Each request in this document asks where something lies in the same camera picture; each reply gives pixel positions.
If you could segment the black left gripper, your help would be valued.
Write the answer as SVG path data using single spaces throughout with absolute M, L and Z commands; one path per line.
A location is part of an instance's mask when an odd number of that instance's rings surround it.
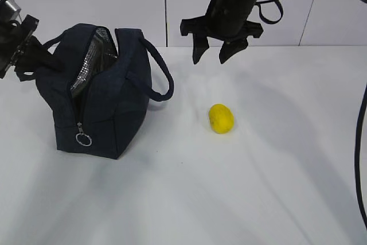
M 33 32 L 39 20 L 27 15 L 22 23 L 1 20 L 1 79 L 10 67 L 16 72 L 36 72 L 40 68 L 62 71 L 64 65 L 44 47 Z

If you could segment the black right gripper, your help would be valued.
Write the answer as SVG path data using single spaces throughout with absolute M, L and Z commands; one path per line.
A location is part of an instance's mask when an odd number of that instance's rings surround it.
M 183 19 L 180 23 L 182 36 L 193 35 L 193 64 L 200 61 L 202 55 L 209 49 L 208 37 L 224 42 L 219 61 L 224 64 L 233 55 L 248 47 L 247 37 L 260 38 L 263 28 L 260 23 L 245 21 L 239 28 L 233 28 L 229 24 L 221 25 L 220 22 L 212 21 L 206 17 Z

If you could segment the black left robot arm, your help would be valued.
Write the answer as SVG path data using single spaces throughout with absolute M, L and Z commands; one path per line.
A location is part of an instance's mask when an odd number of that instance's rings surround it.
M 1 79 L 11 67 L 20 81 L 34 80 L 40 68 L 62 71 L 62 62 L 33 35 L 39 20 L 27 15 L 19 22 L 20 11 L 14 0 L 1 0 Z

